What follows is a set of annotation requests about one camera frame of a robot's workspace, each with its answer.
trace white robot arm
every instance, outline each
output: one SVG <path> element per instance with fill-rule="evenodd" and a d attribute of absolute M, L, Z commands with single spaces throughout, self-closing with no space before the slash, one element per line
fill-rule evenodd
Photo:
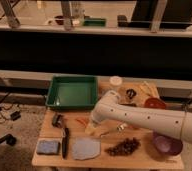
<path fill-rule="evenodd" d="M 119 105 L 120 95 L 107 92 L 91 112 L 94 127 L 105 119 L 119 120 L 192 143 L 192 113 Z"/>

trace wooden table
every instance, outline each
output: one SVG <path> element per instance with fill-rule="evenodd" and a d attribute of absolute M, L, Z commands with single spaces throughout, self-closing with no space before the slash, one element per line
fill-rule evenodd
<path fill-rule="evenodd" d="M 128 88 L 133 88 L 137 91 L 137 96 L 133 99 L 138 106 L 143 106 L 144 101 L 148 98 L 148 95 L 139 88 L 140 83 L 123 83 L 123 87 L 120 89 L 120 94 L 125 94 Z M 152 87 L 152 94 L 155 97 L 158 96 L 155 85 L 150 84 Z M 108 83 L 99 84 L 99 94 L 103 94 L 109 89 Z M 127 100 L 122 99 L 121 103 L 127 103 Z M 40 140 L 59 140 L 61 141 L 62 132 L 61 129 L 55 128 L 51 125 L 52 117 L 55 111 L 47 110 L 42 125 L 42 129 L 39 136 Z M 67 159 L 64 160 L 61 154 L 56 156 L 38 155 L 34 153 L 32 164 L 34 166 L 54 166 L 54 167 L 75 167 L 75 168 L 117 168 L 117 169 L 148 169 L 148 170 L 182 170 L 183 163 L 180 155 L 178 156 L 165 156 L 160 154 L 152 144 L 152 131 L 138 128 L 126 128 L 121 133 L 111 133 L 101 141 L 101 154 L 95 159 L 78 161 L 72 159 L 71 146 L 77 137 L 88 137 L 84 133 L 84 126 L 76 121 L 77 117 L 88 118 L 90 111 L 67 111 L 63 112 L 66 120 L 67 127 L 70 129 L 71 136 L 69 140 L 69 150 Z M 96 130 L 93 138 L 98 138 L 102 132 L 115 128 L 121 124 L 118 121 L 106 120 Z M 116 145 L 118 142 L 125 138 L 136 137 L 140 140 L 141 146 L 130 156 L 109 156 L 104 149 Z"/>

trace green tray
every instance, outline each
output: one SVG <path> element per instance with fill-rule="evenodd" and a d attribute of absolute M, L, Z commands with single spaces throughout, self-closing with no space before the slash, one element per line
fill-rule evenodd
<path fill-rule="evenodd" d="M 106 19 L 104 18 L 87 18 L 84 20 L 84 26 L 100 26 L 105 27 Z"/>
<path fill-rule="evenodd" d="M 96 77 L 53 77 L 46 106 L 51 109 L 92 109 L 97 94 Z"/>

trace knife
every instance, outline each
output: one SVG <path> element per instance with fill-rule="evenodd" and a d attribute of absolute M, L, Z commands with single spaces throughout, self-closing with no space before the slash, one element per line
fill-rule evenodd
<path fill-rule="evenodd" d="M 62 138 L 62 158 L 65 159 L 68 151 L 68 143 L 69 143 L 69 129 L 64 128 L 64 136 Z"/>

